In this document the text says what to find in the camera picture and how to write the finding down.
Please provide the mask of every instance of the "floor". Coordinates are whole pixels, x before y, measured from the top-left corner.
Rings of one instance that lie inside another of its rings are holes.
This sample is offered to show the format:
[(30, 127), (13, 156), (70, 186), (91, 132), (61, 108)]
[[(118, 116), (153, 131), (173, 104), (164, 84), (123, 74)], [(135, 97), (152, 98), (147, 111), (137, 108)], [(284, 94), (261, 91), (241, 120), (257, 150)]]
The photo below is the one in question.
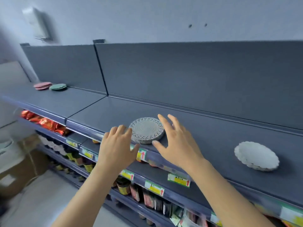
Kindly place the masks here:
[[(1, 227), (48, 227), (65, 208), (77, 188), (47, 171), (11, 200), (10, 210), (1, 219)], [(101, 208), (94, 227), (129, 227), (105, 208)]]

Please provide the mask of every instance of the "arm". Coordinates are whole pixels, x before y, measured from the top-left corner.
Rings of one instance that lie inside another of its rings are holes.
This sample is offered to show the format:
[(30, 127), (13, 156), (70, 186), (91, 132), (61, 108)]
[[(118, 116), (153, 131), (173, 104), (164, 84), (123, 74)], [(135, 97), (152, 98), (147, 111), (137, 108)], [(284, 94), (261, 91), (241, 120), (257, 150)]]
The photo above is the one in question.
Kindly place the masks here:
[(98, 162), (67, 207), (52, 227), (93, 226), (97, 214), (119, 173), (137, 156), (139, 145), (130, 151), (132, 130), (124, 133), (125, 126), (113, 127), (104, 134)]
[(167, 148), (158, 141), (153, 145), (171, 163), (183, 168), (199, 186), (224, 227), (274, 227), (246, 198), (229, 184), (207, 161), (195, 140), (177, 118), (168, 115), (173, 126), (158, 115), (167, 134)]

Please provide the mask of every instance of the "hand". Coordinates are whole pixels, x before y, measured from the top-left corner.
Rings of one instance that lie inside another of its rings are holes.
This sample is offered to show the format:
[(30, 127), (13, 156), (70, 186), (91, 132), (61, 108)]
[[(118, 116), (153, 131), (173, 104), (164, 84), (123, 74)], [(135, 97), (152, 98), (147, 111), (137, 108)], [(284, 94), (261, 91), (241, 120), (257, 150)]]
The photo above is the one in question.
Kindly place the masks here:
[(173, 126), (162, 115), (158, 114), (158, 118), (163, 124), (169, 145), (165, 148), (158, 141), (153, 141), (152, 144), (163, 158), (185, 171), (192, 166), (194, 161), (203, 159), (202, 153), (191, 133), (179, 123), (176, 117), (168, 115)]
[(97, 165), (106, 165), (107, 168), (117, 171), (128, 167), (137, 157), (139, 144), (130, 150), (132, 129), (120, 125), (113, 127), (110, 132), (104, 134), (99, 149)]

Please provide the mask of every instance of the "left hand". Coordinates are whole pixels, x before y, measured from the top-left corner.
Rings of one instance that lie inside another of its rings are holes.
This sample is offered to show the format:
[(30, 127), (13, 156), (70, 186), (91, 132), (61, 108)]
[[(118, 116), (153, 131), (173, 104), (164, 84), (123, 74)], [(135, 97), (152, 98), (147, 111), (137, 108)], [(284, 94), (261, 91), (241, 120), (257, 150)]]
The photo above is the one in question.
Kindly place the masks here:
[(113, 127), (110, 132), (104, 134), (102, 139), (97, 165), (106, 165), (111, 170), (120, 173), (128, 167), (137, 157), (139, 144), (130, 150), (132, 129), (120, 125)]

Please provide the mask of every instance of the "white paper plate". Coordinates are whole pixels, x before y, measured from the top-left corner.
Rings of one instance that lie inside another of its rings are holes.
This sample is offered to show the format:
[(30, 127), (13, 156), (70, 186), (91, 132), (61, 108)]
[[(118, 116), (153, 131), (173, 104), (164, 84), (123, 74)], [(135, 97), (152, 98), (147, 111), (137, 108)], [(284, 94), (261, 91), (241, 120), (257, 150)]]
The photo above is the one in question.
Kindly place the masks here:
[(235, 148), (235, 156), (255, 170), (272, 171), (278, 168), (279, 158), (269, 148), (255, 142), (242, 142)]
[(165, 132), (160, 120), (151, 117), (137, 119), (129, 127), (133, 130), (131, 139), (141, 144), (159, 140)]

